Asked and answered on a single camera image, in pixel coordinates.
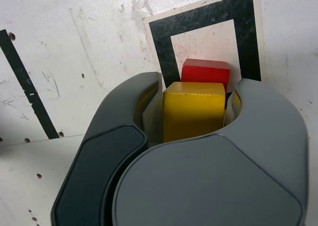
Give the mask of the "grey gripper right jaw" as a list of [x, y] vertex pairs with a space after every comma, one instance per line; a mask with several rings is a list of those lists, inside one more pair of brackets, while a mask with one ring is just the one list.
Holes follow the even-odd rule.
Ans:
[[309, 140], [297, 108], [273, 87], [240, 80], [234, 119], [203, 136], [152, 147], [121, 176], [115, 226], [301, 226]]

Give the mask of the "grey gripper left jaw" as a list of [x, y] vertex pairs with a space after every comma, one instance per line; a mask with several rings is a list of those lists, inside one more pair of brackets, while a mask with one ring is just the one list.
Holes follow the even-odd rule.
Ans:
[[162, 92], [158, 72], [135, 75], [99, 105], [51, 210], [54, 226], [110, 226], [127, 166], [148, 148], [143, 113]]

